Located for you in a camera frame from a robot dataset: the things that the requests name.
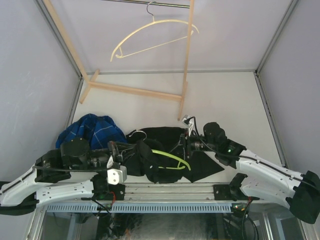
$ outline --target wooden clothes rack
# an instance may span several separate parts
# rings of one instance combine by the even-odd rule
[[[194,14],[194,6],[195,6],[195,0],[190,0],[190,8],[189,8],[189,20],[188,20],[188,30],[187,30],[187,42],[186,42],[186,55],[185,55],[185,62],[184,62],[184,72],[183,72],[183,84],[182,84],[182,94],[176,95],[176,94],[169,94],[165,92],[158,92],[158,91],[150,91],[146,89],[141,88],[133,88],[133,87],[126,87],[126,86],[119,86],[114,84],[107,84],[107,83],[101,83],[96,82],[97,77],[100,73],[100,70],[97,69],[93,76],[89,79],[89,76],[87,75],[87,72],[85,71],[85,67],[62,23],[60,20],[53,4],[51,3],[51,0],[43,0],[43,3],[49,12],[52,20],[54,21],[54,24],[56,25],[58,31],[60,32],[68,50],[70,51],[70,54],[72,55],[77,67],[79,68],[82,77],[84,81],[86,82],[87,86],[82,93],[79,102],[82,104],[88,93],[90,92],[91,88],[96,89],[105,89],[109,91],[116,91],[121,93],[127,93],[127,94],[135,94],[135,95],[141,95],[141,96],[147,96],[147,97],[155,97],[160,99],[166,99],[171,101],[180,102],[179,112],[178,112],[178,121],[181,119],[184,102],[185,102],[185,96],[187,92],[187,73],[188,73],[188,62],[189,62],[189,51],[190,51],[190,41],[191,41],[191,35],[192,35],[192,22],[193,22],[193,14]]]

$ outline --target robotic arm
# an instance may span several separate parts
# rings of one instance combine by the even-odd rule
[[[180,142],[189,153],[214,152],[215,158],[239,173],[225,188],[214,185],[224,200],[256,197],[288,208],[298,219],[314,224],[320,212],[320,179],[308,171],[292,171],[257,156],[245,146],[226,137],[216,122],[203,127],[200,135],[196,118],[185,116],[188,128]],[[107,149],[91,151],[89,143],[75,138],[40,157],[22,176],[12,182],[0,182],[0,214],[23,215],[36,207],[74,198],[110,200],[112,186],[122,188],[127,169],[121,150],[134,146],[109,142]]]
[[[188,131],[181,139],[188,153],[214,152],[220,163],[237,170],[238,174],[224,190],[225,196],[231,200],[244,199],[245,196],[264,199],[288,208],[306,223],[316,222],[320,212],[320,179],[315,173],[302,174],[259,157],[228,139],[216,122],[207,123],[203,127],[204,136],[201,136],[195,117],[185,116],[182,121],[188,125]]]

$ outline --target floor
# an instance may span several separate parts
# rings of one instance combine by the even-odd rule
[[[97,82],[181,94],[183,74],[99,75]],[[246,146],[260,157],[281,165],[258,87],[252,72],[189,73],[182,115],[196,116],[200,133],[208,122],[217,122],[228,138]],[[179,103],[92,88],[83,104],[78,103],[74,121],[85,114],[108,115],[127,134],[146,127],[184,127],[177,121]],[[230,182],[231,167],[199,180],[199,183]],[[128,176],[127,183],[149,183],[147,177]],[[181,179],[179,183],[189,183]]]

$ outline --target black garment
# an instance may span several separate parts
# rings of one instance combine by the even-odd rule
[[[182,146],[178,146],[180,135],[184,134],[185,129],[180,127],[148,127],[141,131],[126,136],[129,144],[137,144],[134,154],[125,159],[124,165],[127,167],[127,174],[132,176],[143,176],[154,183],[174,183],[185,177],[192,183],[210,175],[224,170],[207,154],[195,151],[190,159],[185,159],[191,167],[183,170],[163,169],[159,167],[177,167],[178,161],[159,154],[153,154],[152,149],[171,153],[179,158],[185,158]]]

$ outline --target clothing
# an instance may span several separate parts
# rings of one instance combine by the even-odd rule
[[[89,142],[90,149],[108,148],[109,141],[126,143],[124,133],[109,116],[96,116],[92,113],[84,115],[71,124],[58,137],[55,147],[58,149],[75,137],[83,137]]]
[[[187,159],[185,157],[183,147],[178,145],[181,134],[185,133],[184,128],[148,127],[140,131],[143,131],[146,135],[143,132],[135,132],[134,130],[126,136],[129,144],[137,144],[135,154],[124,162],[128,175],[146,175],[151,182],[161,184],[174,183],[185,177],[193,183],[224,170],[204,152],[194,151],[191,158]],[[178,165],[178,161],[153,154],[152,149],[168,152],[186,160],[190,164],[191,171],[187,168],[183,170],[159,168],[175,168]]]

